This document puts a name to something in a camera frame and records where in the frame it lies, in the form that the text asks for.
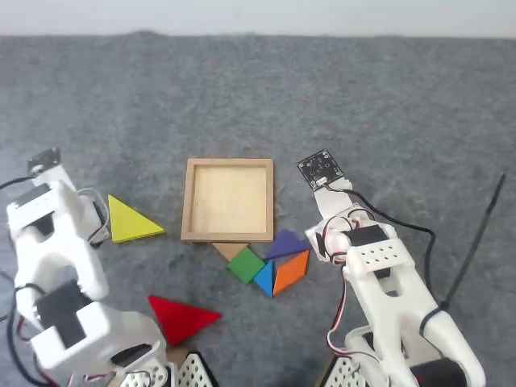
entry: black wire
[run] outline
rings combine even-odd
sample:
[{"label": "black wire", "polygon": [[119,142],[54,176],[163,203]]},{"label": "black wire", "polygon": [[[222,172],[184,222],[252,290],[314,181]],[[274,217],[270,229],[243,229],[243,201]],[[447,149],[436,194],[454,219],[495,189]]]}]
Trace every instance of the black wire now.
[{"label": "black wire", "polygon": [[52,387],[52,385],[50,383],[38,381],[37,379],[32,377],[31,374],[27,371],[27,369],[23,365],[22,361],[19,358],[19,354],[16,351],[14,332],[13,332],[13,328],[14,328],[14,324],[15,324],[15,315],[16,315],[16,294],[18,291],[20,291],[22,289],[27,289],[27,288],[34,289],[40,294],[45,294],[45,291],[36,284],[25,284],[23,286],[19,286],[19,287],[15,288],[15,291],[13,292],[13,301],[11,303],[9,318],[7,320],[7,329],[6,329],[7,348],[9,349],[10,358],[15,363],[15,367],[18,369],[19,373],[21,373],[22,377],[26,381],[28,381],[32,385],[37,385],[39,387]]},{"label": "black wire", "polygon": [[385,212],[378,210],[373,204],[371,204],[371,202],[368,199],[366,199],[362,195],[362,193],[356,192],[353,189],[335,189],[335,188],[331,188],[329,185],[325,185],[325,187],[328,190],[333,191],[333,192],[344,192],[344,193],[346,193],[348,195],[356,196],[367,207],[369,207],[369,209],[372,212],[380,215],[383,218],[386,218],[387,220],[391,221],[392,223],[396,223],[397,225],[402,226],[402,227],[411,228],[412,230],[426,232],[430,236],[430,241],[428,242],[427,250],[425,251],[424,276],[425,276],[425,284],[427,284],[428,292],[430,292],[430,295],[433,298],[435,298],[434,290],[432,289],[431,275],[430,275],[430,258],[431,258],[432,248],[434,247],[434,244],[435,244],[435,238],[436,238],[435,233],[430,228],[421,227],[421,226],[418,226],[416,224],[403,222],[402,220],[398,220],[396,218],[393,218],[392,216],[386,214]]},{"label": "black wire", "polygon": [[353,214],[354,212],[357,212],[357,211],[363,211],[363,212],[365,212],[367,215],[369,215],[369,216],[372,218],[372,220],[377,220],[377,217],[376,217],[376,216],[374,216],[374,213],[373,213],[373,212],[371,212],[370,210],[366,209],[366,208],[355,208],[354,210],[349,211],[349,212],[347,213],[347,216],[349,216],[349,215],[351,215],[351,214]]},{"label": "black wire", "polygon": [[[13,286],[15,285],[15,280],[13,280],[13,277],[11,277],[9,274],[4,272],[3,270],[0,270],[0,277],[4,277],[11,285],[13,285]],[[2,316],[0,316],[0,323],[2,321],[7,320],[8,317],[9,317],[8,313],[3,314]]]},{"label": "black wire", "polygon": [[438,314],[441,310],[447,310],[450,306],[450,303],[452,302],[453,296],[455,296],[455,293],[457,289],[459,288],[460,283],[464,279],[464,276],[466,275],[466,272],[468,271],[469,265],[472,263],[473,258],[475,257],[476,250],[478,250],[478,247],[481,244],[482,237],[484,236],[485,230],[487,229],[489,219],[491,218],[491,214],[493,213],[494,207],[497,205],[498,198],[500,197],[501,188],[503,187],[504,183],[506,181],[506,175],[503,173],[500,176],[500,179],[498,180],[497,186],[494,189],[493,196],[491,197],[491,202],[489,202],[489,205],[487,206],[484,216],[482,217],[481,224],[478,227],[478,230],[475,234],[475,238],[473,238],[473,241],[471,243],[471,247],[469,248],[468,254],[466,255],[466,259],[464,260],[464,263],[460,267],[459,273],[457,274],[457,277],[451,284],[450,289],[448,290],[447,296],[439,303],[439,306],[432,310],[429,314],[427,314],[424,319],[421,321],[421,325],[419,326],[419,334],[423,336],[423,332],[425,331],[425,326],[428,324],[430,319],[434,317],[436,314]]},{"label": "black wire", "polygon": [[[29,177],[29,176],[17,177],[13,180],[9,180],[9,181],[6,181],[5,183],[0,184],[0,189],[4,189],[4,188],[8,187],[9,185],[23,183],[24,181],[31,180],[31,179],[32,179],[32,177]],[[10,239],[9,231],[7,232],[7,234],[8,234],[8,239],[9,239],[9,241],[11,243],[11,247],[12,247],[12,240]],[[0,270],[0,276],[7,279],[12,285],[15,284],[12,277],[9,274],[7,274],[6,272],[4,272],[3,270]],[[4,314],[3,316],[0,316],[0,323],[2,321],[7,320],[8,317],[9,317],[9,314]]]},{"label": "black wire", "polygon": [[6,181],[5,183],[0,184],[0,189],[4,189],[4,188],[8,187],[9,185],[23,183],[24,181],[31,180],[31,179],[32,179],[32,177],[30,177],[30,176],[17,177],[13,180],[9,180],[9,181]]}]

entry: yellow triangle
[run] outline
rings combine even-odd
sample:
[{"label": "yellow triangle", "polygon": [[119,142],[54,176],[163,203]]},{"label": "yellow triangle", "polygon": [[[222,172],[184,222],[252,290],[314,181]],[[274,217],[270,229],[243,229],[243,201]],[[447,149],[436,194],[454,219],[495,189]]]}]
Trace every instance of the yellow triangle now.
[{"label": "yellow triangle", "polygon": [[111,240],[115,243],[162,234],[164,229],[152,220],[122,203],[117,198],[107,195],[110,205]]}]

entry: blue triangle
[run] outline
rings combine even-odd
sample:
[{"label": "blue triangle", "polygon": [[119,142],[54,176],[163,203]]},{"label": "blue triangle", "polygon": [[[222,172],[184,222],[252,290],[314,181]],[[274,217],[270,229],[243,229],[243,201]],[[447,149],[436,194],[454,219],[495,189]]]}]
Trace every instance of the blue triangle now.
[{"label": "blue triangle", "polygon": [[272,258],[278,258],[280,256],[289,256],[290,254],[304,252],[311,248],[310,243],[305,240],[300,240],[292,231],[281,230],[278,232],[267,254],[265,254],[265,259],[271,260]]},{"label": "blue triangle", "polygon": [[260,289],[264,291],[269,297],[273,296],[273,283],[274,283],[274,262],[269,262],[264,268],[255,275],[253,281],[257,284]]}]

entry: wooden frame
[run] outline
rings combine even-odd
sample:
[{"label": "wooden frame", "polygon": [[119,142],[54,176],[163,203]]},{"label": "wooden frame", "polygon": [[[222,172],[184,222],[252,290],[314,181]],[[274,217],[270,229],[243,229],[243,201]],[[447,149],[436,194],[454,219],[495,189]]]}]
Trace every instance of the wooden frame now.
[{"label": "wooden frame", "polygon": [[181,240],[266,242],[274,234],[270,159],[188,159]]}]

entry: white robotic arm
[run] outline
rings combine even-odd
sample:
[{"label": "white robotic arm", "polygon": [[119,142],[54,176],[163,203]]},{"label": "white robotic arm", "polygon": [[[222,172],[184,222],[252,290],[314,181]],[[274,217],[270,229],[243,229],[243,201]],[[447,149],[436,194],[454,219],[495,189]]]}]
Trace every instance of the white robotic arm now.
[{"label": "white robotic arm", "polygon": [[[17,311],[41,331],[31,339],[41,367],[57,375],[127,373],[131,387],[175,386],[176,366],[167,363],[158,326],[99,301],[109,286],[95,247],[109,236],[109,215],[102,218],[75,190],[57,149],[32,159],[29,170],[36,186],[7,207],[7,217],[19,266]],[[65,266],[75,269],[77,282],[57,285]]]},{"label": "white robotic arm", "polygon": [[320,261],[344,265],[369,323],[347,334],[340,355],[353,355],[372,387],[484,387],[484,370],[448,313],[436,314],[423,324],[424,337],[419,334],[438,305],[394,227],[353,203],[346,193],[352,185],[327,150],[298,167],[322,215],[306,236]]}]

